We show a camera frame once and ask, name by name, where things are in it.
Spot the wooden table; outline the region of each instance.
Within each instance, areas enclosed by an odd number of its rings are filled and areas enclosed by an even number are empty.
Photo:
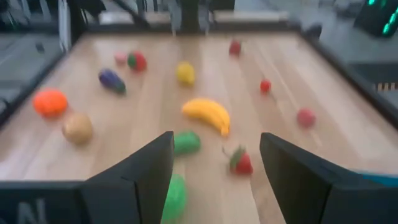
[[[240,58],[228,55],[233,37],[243,41]],[[147,57],[142,74],[114,63],[115,52],[133,50]],[[175,68],[182,60],[196,69],[193,88],[177,83]],[[100,85],[104,67],[124,79],[125,97]],[[270,95],[260,93],[263,78],[272,82]],[[40,88],[47,87],[67,95],[66,116],[72,111],[90,116],[95,136],[85,147],[72,146],[61,132],[65,117],[46,121],[28,100],[0,134],[2,180],[87,179],[164,131],[192,129],[203,145],[197,154],[175,160],[174,173],[185,177],[188,188],[178,223],[278,224],[284,219],[259,155],[262,132],[349,169],[394,173],[398,168],[396,130],[297,34],[86,35]],[[228,138],[181,114],[181,106],[195,97],[211,98],[228,110]],[[312,129],[296,123],[303,107],[317,115]],[[221,148],[232,151],[239,144],[254,163],[251,178],[228,174]]]

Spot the green vegetable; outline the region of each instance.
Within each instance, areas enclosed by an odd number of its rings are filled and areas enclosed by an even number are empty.
[[[182,176],[173,174],[163,208],[162,223],[178,218],[187,204],[187,188]]]
[[[200,149],[200,138],[193,131],[187,131],[174,136],[174,154],[197,152]]]

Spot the plastic food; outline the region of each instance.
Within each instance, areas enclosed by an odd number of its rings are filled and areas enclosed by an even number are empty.
[[[191,118],[200,119],[219,129],[222,136],[229,134],[229,114],[213,100],[197,98],[182,106],[182,113]]]
[[[130,68],[137,72],[144,71],[147,68],[147,60],[140,52],[133,52],[130,54],[127,63],[129,64]]]
[[[200,138],[193,131],[174,136],[174,155],[197,152],[200,149]]]
[[[127,62],[127,55],[125,53],[116,53],[114,59],[118,65],[124,65]]]
[[[144,55],[140,52],[134,52],[133,55],[136,58],[136,66],[134,70],[137,72],[142,72],[147,69],[147,60],[145,59]]]
[[[85,144],[93,136],[93,125],[87,115],[75,113],[65,120],[62,134],[73,144]]]
[[[185,187],[185,181],[182,176],[173,174],[164,204],[162,222],[172,221],[178,218],[183,213],[186,204],[187,189]]]
[[[192,85],[195,82],[195,69],[188,62],[182,62],[177,66],[177,79],[186,85]]]
[[[249,154],[245,148],[239,146],[229,161],[229,168],[234,174],[248,175],[253,173]]]
[[[116,72],[110,70],[110,69],[102,69],[99,73],[99,81],[101,84],[109,89],[112,90],[118,94],[125,94],[126,93],[126,86],[121,80],[121,78],[118,77]]]
[[[241,43],[237,40],[232,40],[231,45],[229,46],[229,54],[231,55],[240,55],[241,54]]]
[[[315,124],[315,114],[310,109],[301,109],[297,113],[297,122],[304,128],[309,128]]]
[[[269,80],[261,81],[260,89],[263,93],[268,93],[271,90],[271,82]]]
[[[68,107],[68,100],[58,90],[42,90],[33,97],[33,107],[36,112],[46,118],[60,116]]]

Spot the potato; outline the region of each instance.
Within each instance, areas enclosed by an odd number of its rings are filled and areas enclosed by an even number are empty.
[[[73,144],[86,144],[93,137],[93,125],[86,114],[75,113],[65,120],[62,133]]]

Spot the yellow banana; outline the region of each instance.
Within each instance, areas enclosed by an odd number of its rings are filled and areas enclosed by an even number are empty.
[[[202,119],[220,130],[222,136],[229,133],[229,114],[213,100],[197,98],[182,106],[182,113],[191,118]]]

